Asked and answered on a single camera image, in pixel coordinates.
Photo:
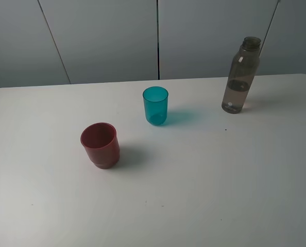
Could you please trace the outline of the teal transparent plastic cup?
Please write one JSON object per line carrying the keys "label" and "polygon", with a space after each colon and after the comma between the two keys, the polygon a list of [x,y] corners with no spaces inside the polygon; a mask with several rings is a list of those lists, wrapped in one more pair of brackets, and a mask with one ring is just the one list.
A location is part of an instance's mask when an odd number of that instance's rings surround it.
{"label": "teal transparent plastic cup", "polygon": [[168,91],[160,86],[152,86],[143,92],[146,120],[155,126],[167,119]]}

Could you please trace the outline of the smoky transparent water bottle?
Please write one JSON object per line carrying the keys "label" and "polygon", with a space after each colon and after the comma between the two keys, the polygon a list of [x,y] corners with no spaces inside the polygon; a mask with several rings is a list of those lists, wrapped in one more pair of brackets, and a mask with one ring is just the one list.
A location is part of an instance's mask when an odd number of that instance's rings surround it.
{"label": "smoky transparent water bottle", "polygon": [[246,37],[233,57],[222,100],[225,112],[241,112],[260,64],[260,46],[259,38]]}

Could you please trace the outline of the red plastic cup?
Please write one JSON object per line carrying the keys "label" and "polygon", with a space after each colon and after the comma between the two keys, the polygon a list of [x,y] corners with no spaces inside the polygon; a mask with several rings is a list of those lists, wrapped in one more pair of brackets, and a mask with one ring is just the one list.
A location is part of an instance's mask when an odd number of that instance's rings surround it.
{"label": "red plastic cup", "polygon": [[117,132],[109,123],[88,126],[82,132],[80,141],[91,162],[100,169],[110,169],[120,159]]}

